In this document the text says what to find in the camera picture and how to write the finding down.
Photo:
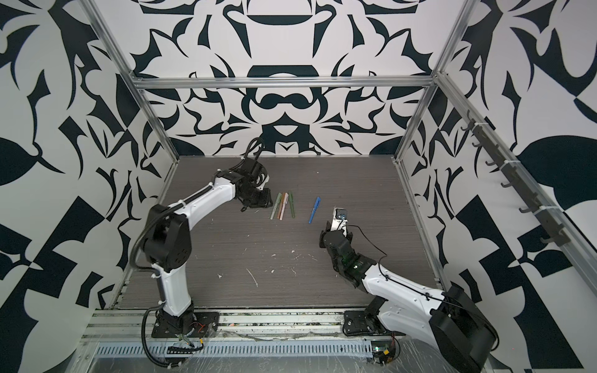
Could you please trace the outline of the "light green pen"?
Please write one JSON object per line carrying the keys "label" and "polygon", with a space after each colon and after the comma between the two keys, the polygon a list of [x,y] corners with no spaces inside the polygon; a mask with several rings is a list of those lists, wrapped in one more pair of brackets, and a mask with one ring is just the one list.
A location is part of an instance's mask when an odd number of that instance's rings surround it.
{"label": "light green pen", "polygon": [[272,208],[270,220],[273,220],[278,216],[278,208],[281,203],[281,199],[282,199],[282,193],[278,193],[278,196],[276,197],[274,206]]}

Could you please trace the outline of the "pink pen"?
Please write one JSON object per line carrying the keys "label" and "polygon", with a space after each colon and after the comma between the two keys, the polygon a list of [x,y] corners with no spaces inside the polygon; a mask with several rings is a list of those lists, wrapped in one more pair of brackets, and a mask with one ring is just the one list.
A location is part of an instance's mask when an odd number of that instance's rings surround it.
{"label": "pink pen", "polygon": [[285,210],[286,210],[286,205],[288,203],[289,200],[289,193],[285,192],[285,200],[284,200],[284,204],[281,210],[281,217],[280,217],[280,221],[284,218],[284,214],[285,214]]}

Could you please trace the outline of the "dark green pen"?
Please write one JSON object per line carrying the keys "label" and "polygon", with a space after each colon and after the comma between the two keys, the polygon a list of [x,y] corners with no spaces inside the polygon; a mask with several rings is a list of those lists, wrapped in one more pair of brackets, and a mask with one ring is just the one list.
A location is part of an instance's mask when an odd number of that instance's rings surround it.
{"label": "dark green pen", "polygon": [[289,191],[289,206],[291,211],[291,216],[295,219],[295,204],[294,204],[294,197],[292,191]]}

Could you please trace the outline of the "blue pen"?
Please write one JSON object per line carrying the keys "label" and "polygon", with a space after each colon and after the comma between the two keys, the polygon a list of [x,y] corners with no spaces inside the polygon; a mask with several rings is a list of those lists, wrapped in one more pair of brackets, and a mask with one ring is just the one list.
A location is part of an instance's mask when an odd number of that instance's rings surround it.
{"label": "blue pen", "polygon": [[313,222],[313,220],[314,220],[314,218],[315,218],[315,215],[316,215],[316,213],[317,213],[317,209],[318,209],[318,207],[320,206],[320,202],[321,202],[321,197],[319,197],[319,196],[318,196],[318,197],[316,197],[316,200],[315,200],[315,202],[314,202],[314,205],[313,205],[313,207],[312,207],[311,214],[310,214],[310,216],[309,216],[309,221],[308,221],[308,224],[312,224],[312,222]]}

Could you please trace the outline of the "orange pen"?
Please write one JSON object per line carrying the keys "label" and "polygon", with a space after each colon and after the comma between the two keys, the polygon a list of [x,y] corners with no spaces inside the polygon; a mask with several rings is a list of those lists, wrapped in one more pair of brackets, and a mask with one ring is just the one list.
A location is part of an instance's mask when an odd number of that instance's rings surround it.
{"label": "orange pen", "polygon": [[278,207],[277,207],[277,212],[276,212],[276,219],[280,220],[281,217],[281,210],[284,204],[284,200],[285,200],[285,193],[282,193],[280,198],[279,198],[279,203],[278,203]]}

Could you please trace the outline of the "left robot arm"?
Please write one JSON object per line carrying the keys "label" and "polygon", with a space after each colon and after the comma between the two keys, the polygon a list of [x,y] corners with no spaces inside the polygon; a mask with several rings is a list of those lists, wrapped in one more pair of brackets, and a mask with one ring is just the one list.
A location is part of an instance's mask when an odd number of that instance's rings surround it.
{"label": "left robot arm", "polygon": [[269,175],[259,161],[263,151],[264,140],[252,139],[239,163],[217,170],[202,189],[171,205],[154,205],[149,210],[145,227],[130,252],[129,264],[138,272],[149,272],[158,284],[159,303],[148,308],[141,319],[141,346],[147,359],[157,367],[172,369],[183,362],[171,357],[159,359],[150,351],[146,326],[151,312],[155,313],[158,326],[180,341],[180,345],[169,349],[169,354],[194,354],[205,347],[190,339],[204,329],[194,313],[187,287],[191,231],[203,218],[232,200],[239,201],[243,211],[273,205],[266,186]]}

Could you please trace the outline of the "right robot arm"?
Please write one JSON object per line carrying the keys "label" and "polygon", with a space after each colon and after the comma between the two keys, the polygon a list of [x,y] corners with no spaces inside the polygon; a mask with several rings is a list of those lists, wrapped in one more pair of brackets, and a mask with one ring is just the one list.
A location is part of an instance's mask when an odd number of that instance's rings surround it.
{"label": "right robot arm", "polygon": [[341,222],[328,222],[320,247],[348,284],[373,297],[365,309],[364,334],[398,333],[436,348],[459,372],[480,372],[499,345],[497,330],[458,286],[429,288],[355,251]]}

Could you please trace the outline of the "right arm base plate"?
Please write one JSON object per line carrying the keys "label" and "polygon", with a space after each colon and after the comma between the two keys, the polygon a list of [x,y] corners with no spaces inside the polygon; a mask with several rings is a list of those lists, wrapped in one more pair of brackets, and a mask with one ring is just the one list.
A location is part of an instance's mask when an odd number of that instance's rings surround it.
{"label": "right arm base plate", "polygon": [[385,328],[378,315],[367,311],[345,311],[342,333],[346,337],[405,337],[406,334]]}

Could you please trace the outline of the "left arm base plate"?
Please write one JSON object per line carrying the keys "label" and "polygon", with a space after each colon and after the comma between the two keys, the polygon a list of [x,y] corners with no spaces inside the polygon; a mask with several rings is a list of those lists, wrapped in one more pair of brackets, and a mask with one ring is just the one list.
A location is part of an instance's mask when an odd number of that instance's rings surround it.
{"label": "left arm base plate", "polygon": [[219,312],[185,312],[175,317],[167,312],[159,312],[154,324],[152,338],[206,337],[218,330]]}

